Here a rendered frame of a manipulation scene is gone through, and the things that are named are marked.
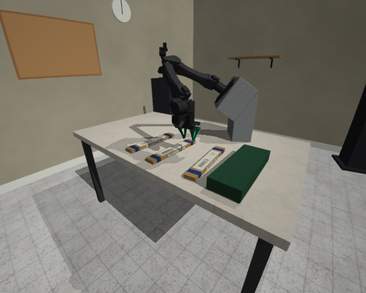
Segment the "cream welding electrode pack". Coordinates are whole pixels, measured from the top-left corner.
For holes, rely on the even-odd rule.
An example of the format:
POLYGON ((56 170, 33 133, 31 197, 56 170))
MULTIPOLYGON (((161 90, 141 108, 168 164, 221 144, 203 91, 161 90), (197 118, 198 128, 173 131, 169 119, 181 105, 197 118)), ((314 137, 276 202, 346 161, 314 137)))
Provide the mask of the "cream welding electrode pack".
POLYGON ((162 134, 160 136, 154 137, 152 139, 129 146, 126 148, 126 151, 132 154, 132 153, 135 153, 142 149, 145 149, 147 147, 150 147, 152 145, 155 145, 157 143, 163 142, 164 140, 170 139, 172 137, 174 137, 174 134, 168 132, 168 133, 162 134))

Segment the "white welding electrode pack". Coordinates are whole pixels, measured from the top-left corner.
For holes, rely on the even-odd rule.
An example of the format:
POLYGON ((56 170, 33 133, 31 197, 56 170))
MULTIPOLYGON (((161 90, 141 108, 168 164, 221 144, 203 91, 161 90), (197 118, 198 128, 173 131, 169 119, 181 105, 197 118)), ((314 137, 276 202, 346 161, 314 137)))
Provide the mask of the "white welding electrode pack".
POLYGON ((225 148, 223 147, 213 147, 194 166, 184 173, 184 178, 196 182, 224 152, 225 148))
POLYGON ((154 165, 192 145, 194 145, 196 141, 192 141, 192 139, 186 139, 182 142, 179 142, 171 147, 168 147, 158 153, 152 154, 148 157, 146 157, 146 162, 149 162, 150 164, 154 165))

